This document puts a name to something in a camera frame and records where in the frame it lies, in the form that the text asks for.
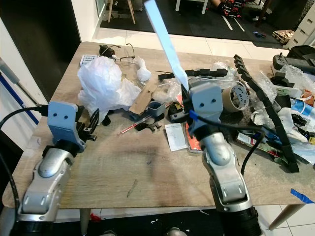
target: red object on floor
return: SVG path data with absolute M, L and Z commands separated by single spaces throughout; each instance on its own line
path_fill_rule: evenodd
M 94 215 L 93 213 L 91 213 L 90 217 L 91 217 L 92 222 L 94 223 L 99 223 L 102 220 L 99 216 Z

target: tape roll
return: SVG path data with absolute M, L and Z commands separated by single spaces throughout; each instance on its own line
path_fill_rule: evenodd
M 250 98 L 243 86 L 235 85 L 223 90 L 222 101 L 228 112 L 239 112 L 248 107 Z

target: black floor mat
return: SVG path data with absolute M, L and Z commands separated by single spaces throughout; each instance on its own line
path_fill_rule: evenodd
M 188 236 L 222 236 L 223 229 L 215 209 L 184 211 L 168 214 L 90 221 L 88 236 L 99 236 L 113 230 L 118 236 L 162 236 L 172 227 L 180 228 Z M 80 222 L 54 224 L 53 235 L 80 235 Z
M 230 30 L 223 17 L 215 10 L 209 9 L 204 15 L 201 14 L 203 4 L 201 2 L 182 0 L 178 12 L 175 11 L 175 0 L 156 0 L 156 2 L 169 34 L 252 41 L 257 47 L 282 48 L 282 45 L 272 37 L 272 32 L 276 29 L 265 22 L 258 28 L 255 27 L 254 22 L 247 20 L 250 17 L 245 16 L 247 14 L 245 10 L 243 11 L 244 16 L 237 18 L 238 23 L 245 31 L 239 27 L 234 19 L 227 17 L 233 28 L 233 30 Z M 119 13 L 129 14 L 128 9 L 116 10 Z M 135 12 L 134 16 L 135 25 L 132 23 L 130 16 L 129 18 L 112 18 L 110 23 L 102 21 L 100 26 L 103 28 L 154 32 L 145 11 Z M 267 37 L 258 38 L 254 35 L 254 31 L 262 32 Z

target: remote control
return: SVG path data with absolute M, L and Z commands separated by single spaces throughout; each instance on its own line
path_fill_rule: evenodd
M 88 62 L 98 57 L 99 57 L 98 55 L 82 55 L 82 58 L 80 61 L 80 67 L 82 67 L 83 65 L 86 65 Z
M 282 53 L 280 53 L 280 55 L 275 55 L 272 62 L 276 70 L 280 70 L 284 65 L 293 65 L 304 72 L 315 73 L 315 66 L 313 66 L 312 63 L 303 59 L 286 58 L 282 55 Z

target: white paper card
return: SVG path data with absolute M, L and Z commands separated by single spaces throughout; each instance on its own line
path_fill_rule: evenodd
M 166 124 L 165 130 L 171 151 L 187 148 L 183 129 L 180 123 Z

